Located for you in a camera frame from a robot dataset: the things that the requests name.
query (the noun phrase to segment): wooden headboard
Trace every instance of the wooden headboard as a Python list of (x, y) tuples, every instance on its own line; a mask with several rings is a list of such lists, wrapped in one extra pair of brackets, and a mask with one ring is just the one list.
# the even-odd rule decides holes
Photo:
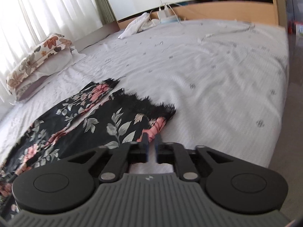
[[(198, 3), (173, 7), (174, 12), (182, 19), (227, 19), (242, 20), (254, 23), (287, 27), (285, 0), (201, 0)], [(124, 29), (135, 17), (118, 21)], [(151, 18), (158, 18), (156, 12)]]

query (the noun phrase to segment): white sheer curtain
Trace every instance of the white sheer curtain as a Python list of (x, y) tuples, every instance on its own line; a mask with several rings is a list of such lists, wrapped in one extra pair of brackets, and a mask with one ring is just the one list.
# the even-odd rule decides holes
[(0, 0), (2, 101), (12, 101), (6, 88), (7, 74), (40, 41), (52, 33), (75, 41), (101, 26), (94, 0)]

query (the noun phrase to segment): white bed sheet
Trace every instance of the white bed sheet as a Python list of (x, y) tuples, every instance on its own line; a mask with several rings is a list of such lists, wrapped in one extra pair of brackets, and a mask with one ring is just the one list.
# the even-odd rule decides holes
[[(288, 82), (283, 28), (236, 21), (160, 24), (126, 39), (115, 33), (82, 51), (87, 57), (55, 76), (0, 124), (0, 161), (31, 123), (91, 81), (124, 76), (114, 89), (174, 103), (161, 135), (186, 148), (206, 145), (269, 165), (277, 142)], [(171, 171), (154, 162), (133, 172)]]

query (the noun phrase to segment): floral pillowcase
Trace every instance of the floral pillowcase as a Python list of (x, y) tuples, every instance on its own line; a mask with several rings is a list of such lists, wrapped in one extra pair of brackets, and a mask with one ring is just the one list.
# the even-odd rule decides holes
[(35, 50), (25, 57), (7, 76), (6, 84), (11, 94), (15, 94), (16, 88), (24, 79), (30, 76), (39, 66), (46, 62), (50, 57), (59, 53), (61, 50), (70, 47), (72, 42), (60, 34), (52, 34)]

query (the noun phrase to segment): white towel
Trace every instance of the white towel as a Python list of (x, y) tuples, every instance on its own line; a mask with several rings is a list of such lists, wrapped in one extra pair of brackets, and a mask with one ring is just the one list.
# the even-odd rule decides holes
[(160, 23), (158, 19), (152, 19), (149, 21), (149, 14), (143, 13), (141, 16), (134, 19), (129, 25), (125, 28), (124, 32), (118, 36), (119, 39), (129, 37), (137, 32), (144, 31), (148, 28), (154, 27)]

